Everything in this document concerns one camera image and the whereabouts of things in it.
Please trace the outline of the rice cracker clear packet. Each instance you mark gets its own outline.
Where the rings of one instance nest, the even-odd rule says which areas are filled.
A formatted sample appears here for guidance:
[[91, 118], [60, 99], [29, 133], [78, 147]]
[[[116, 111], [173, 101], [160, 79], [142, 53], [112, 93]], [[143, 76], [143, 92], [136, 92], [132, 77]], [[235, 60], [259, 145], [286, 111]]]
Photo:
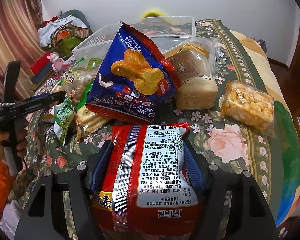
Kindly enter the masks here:
[[274, 99], [269, 94], [230, 80], [225, 87], [221, 115], [274, 137]]

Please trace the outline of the blue cookie snack bag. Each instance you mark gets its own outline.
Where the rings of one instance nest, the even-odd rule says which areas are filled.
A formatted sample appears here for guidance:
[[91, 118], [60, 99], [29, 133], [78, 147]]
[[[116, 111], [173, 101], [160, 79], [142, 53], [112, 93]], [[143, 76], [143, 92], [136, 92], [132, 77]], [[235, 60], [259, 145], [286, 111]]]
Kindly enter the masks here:
[[112, 119], [153, 123], [156, 106], [180, 87], [175, 68], [157, 45], [123, 23], [99, 67], [85, 106]]

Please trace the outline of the biscuit clear packet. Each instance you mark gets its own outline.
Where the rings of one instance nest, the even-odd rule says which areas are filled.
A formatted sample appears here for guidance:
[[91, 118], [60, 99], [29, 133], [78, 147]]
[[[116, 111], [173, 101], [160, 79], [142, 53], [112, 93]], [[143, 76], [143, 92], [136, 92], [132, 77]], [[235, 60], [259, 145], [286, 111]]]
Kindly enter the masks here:
[[87, 107], [82, 106], [75, 115], [77, 140], [79, 142], [83, 141], [87, 135], [96, 132], [110, 120], [111, 118], [97, 114]]

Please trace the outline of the brown cake clear packet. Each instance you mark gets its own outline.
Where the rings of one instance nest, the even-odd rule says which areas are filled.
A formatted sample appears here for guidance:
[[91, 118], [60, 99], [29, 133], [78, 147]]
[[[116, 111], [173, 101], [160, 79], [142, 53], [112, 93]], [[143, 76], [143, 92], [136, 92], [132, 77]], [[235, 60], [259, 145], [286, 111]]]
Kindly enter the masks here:
[[211, 109], [215, 105], [218, 44], [217, 37], [192, 37], [164, 52], [182, 83], [174, 96], [177, 109]]

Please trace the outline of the striped pink curtain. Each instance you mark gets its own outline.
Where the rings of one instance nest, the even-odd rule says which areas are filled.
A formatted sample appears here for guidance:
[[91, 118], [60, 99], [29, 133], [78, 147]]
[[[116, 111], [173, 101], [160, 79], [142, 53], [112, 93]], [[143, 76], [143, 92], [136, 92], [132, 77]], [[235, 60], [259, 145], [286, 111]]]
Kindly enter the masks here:
[[44, 54], [37, 35], [42, 22], [41, 0], [0, 0], [0, 101], [7, 65], [15, 60], [21, 61], [17, 97], [32, 96], [28, 71]]

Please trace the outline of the pink plush toy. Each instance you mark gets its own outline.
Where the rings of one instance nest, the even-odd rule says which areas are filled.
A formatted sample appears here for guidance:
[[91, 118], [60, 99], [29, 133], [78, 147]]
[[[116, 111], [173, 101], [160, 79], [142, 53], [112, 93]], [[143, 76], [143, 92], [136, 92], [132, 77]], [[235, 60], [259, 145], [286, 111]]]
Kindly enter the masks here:
[[47, 59], [51, 62], [53, 71], [57, 74], [61, 74], [63, 69], [64, 60], [56, 52], [51, 52], [47, 55]]

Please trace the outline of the floral green bed quilt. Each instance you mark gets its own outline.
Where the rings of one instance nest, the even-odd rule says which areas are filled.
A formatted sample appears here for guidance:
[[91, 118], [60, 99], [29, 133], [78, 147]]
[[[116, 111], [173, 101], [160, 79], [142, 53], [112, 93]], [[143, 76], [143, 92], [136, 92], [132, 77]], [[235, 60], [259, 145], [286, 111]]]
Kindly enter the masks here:
[[[226, 172], [249, 170], [270, 205], [277, 225], [280, 225], [300, 199], [300, 148], [290, 111], [283, 98], [268, 60], [243, 43], [244, 36], [230, 31], [220, 20], [196, 22], [196, 34], [219, 38], [217, 75], [218, 95], [211, 110], [182, 111], [172, 99], [167, 99], [156, 115], [157, 124], [178, 121], [190, 124], [189, 141], [209, 163]], [[225, 86], [239, 80], [273, 96], [275, 101], [275, 136], [268, 137], [249, 127], [221, 116]], [[26, 162], [12, 193], [25, 206], [42, 173], [50, 168], [55, 173], [70, 171], [97, 153], [112, 137], [114, 121], [91, 133], [82, 141], [71, 135], [62, 144], [53, 131], [53, 124], [43, 122], [42, 113], [30, 114]]]

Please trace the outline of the green jelly cup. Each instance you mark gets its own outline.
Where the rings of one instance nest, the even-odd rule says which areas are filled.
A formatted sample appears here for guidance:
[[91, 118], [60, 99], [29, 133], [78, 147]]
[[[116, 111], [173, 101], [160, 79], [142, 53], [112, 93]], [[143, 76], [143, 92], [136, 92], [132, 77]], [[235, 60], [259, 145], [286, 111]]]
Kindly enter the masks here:
[[98, 70], [101, 63], [102, 63], [102, 59], [98, 58], [98, 57], [92, 57], [89, 61], [88, 61], [88, 64], [87, 64], [87, 67], [86, 69], [87, 70], [92, 70], [92, 69], [96, 69]]

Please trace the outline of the red noodle snack bag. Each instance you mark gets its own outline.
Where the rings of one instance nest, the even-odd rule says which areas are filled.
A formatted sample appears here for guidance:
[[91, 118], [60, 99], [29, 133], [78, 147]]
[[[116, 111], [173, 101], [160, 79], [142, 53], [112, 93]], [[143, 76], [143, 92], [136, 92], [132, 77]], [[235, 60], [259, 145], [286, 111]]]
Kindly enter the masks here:
[[185, 236], [200, 205], [186, 168], [187, 122], [114, 126], [113, 150], [92, 213], [102, 230]]

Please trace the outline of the pile of clothes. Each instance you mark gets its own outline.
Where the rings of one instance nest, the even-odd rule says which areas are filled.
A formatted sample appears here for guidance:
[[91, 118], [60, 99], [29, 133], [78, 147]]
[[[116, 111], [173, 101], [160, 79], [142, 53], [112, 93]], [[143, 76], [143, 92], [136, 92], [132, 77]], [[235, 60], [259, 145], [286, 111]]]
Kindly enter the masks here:
[[85, 15], [76, 9], [66, 11], [42, 23], [37, 36], [40, 46], [66, 59], [72, 50], [92, 34]]

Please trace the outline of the yellow foam hoop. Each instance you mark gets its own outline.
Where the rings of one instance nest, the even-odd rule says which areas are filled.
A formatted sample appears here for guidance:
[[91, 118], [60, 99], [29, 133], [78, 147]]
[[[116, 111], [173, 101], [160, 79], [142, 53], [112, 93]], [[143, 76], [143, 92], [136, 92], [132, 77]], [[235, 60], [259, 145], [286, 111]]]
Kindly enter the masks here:
[[143, 15], [141, 16], [141, 18], [149, 18], [149, 17], [163, 17], [165, 16], [165, 14], [159, 10], [148, 10], [145, 13], [143, 13]]

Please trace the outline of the red box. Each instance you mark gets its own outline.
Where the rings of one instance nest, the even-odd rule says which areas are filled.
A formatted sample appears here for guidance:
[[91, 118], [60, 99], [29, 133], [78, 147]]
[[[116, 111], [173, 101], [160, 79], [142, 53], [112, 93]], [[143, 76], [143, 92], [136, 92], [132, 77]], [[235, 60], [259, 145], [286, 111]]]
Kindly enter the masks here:
[[47, 51], [43, 56], [41, 56], [27, 71], [29, 76], [36, 76], [42, 69], [50, 62], [50, 51]]

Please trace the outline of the green pea snack packet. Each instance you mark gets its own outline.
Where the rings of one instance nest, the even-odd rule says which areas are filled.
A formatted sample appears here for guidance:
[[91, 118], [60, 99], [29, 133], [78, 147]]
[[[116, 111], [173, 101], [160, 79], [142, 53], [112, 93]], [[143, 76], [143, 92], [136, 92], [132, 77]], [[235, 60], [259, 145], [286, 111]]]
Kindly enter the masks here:
[[66, 98], [61, 104], [55, 115], [55, 123], [53, 131], [59, 141], [65, 145], [66, 135], [70, 124], [72, 123], [75, 117], [75, 109], [72, 105], [72, 102], [69, 98]]

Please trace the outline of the clear plastic storage box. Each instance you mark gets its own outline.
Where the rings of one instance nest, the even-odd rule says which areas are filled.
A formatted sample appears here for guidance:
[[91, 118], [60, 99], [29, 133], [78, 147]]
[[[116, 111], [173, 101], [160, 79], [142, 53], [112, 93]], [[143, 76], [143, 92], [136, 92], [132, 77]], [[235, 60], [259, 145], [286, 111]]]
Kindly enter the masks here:
[[[147, 35], [162, 53], [196, 36], [196, 25], [189, 16], [158, 16], [131, 20], [128, 25]], [[104, 59], [121, 23], [105, 25], [87, 37], [73, 50], [75, 59]]]

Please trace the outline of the bread bag green trim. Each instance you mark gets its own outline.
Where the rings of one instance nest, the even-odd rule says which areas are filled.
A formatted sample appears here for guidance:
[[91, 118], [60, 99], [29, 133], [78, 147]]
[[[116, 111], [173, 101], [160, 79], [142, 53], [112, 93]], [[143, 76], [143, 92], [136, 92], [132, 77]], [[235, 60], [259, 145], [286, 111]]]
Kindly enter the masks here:
[[98, 72], [96, 69], [86, 69], [88, 61], [84, 57], [76, 61], [66, 72], [61, 82], [62, 88], [66, 91], [75, 108], [80, 104], [86, 88], [91, 85]]

